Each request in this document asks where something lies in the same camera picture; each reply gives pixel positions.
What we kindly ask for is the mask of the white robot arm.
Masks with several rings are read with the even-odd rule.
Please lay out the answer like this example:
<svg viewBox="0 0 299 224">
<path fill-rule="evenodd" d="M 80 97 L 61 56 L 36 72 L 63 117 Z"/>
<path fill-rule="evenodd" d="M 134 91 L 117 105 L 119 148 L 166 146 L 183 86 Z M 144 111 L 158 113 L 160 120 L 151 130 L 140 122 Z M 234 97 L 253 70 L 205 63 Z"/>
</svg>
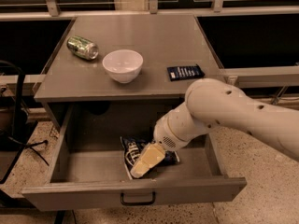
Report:
<svg viewBox="0 0 299 224">
<path fill-rule="evenodd" d="M 184 102 L 155 124 L 152 144 L 142 150 L 130 174 L 140 178 L 167 151 L 186 147 L 194 138 L 223 126 L 249 134 L 299 161 L 299 111 L 249 98 L 234 85 L 212 78 L 194 81 Z"/>
</svg>

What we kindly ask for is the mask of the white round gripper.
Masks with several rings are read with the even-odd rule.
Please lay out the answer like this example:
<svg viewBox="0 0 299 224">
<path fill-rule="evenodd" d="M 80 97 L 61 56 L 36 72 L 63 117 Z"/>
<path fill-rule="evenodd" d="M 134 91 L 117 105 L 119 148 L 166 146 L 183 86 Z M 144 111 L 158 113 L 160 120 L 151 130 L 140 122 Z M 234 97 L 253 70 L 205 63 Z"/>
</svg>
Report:
<svg viewBox="0 0 299 224">
<path fill-rule="evenodd" d="M 147 144 L 133 165 L 130 174 L 134 178 L 142 177 L 165 158 L 165 151 L 177 151 L 189 144 L 179 139 L 170 128 L 170 115 L 161 117 L 155 124 L 153 138 L 156 143 Z"/>
</svg>

